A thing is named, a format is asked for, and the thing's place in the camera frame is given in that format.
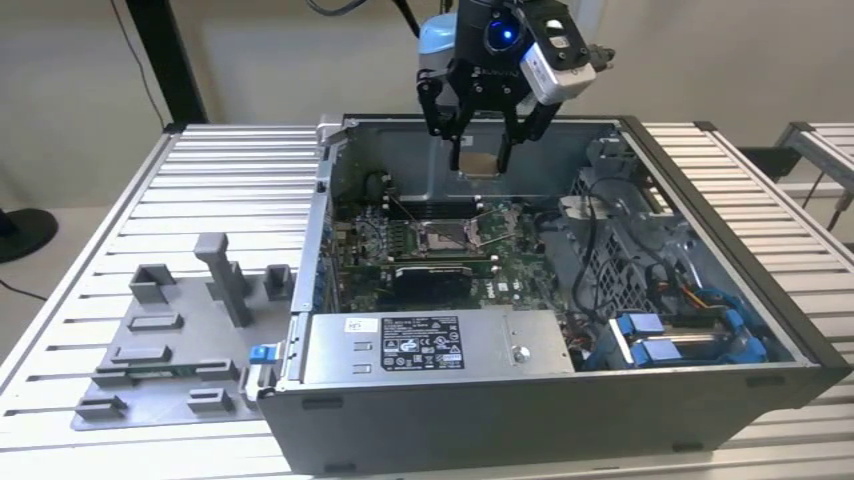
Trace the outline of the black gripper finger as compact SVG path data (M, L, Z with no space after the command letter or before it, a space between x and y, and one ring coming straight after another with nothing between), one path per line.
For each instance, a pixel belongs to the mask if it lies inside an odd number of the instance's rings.
M557 112L557 104L545 105L541 102L535 103L534 109L523 121L519 120L517 107L510 107L502 111L505 132L497 156L499 173L507 172L514 147L525 141L538 141L542 138Z
M459 170L462 136L474 117L478 100L478 80L467 67L443 70L421 69L417 74L417 93L429 133L451 144L449 167ZM439 97L446 88L457 96L457 104L442 107Z

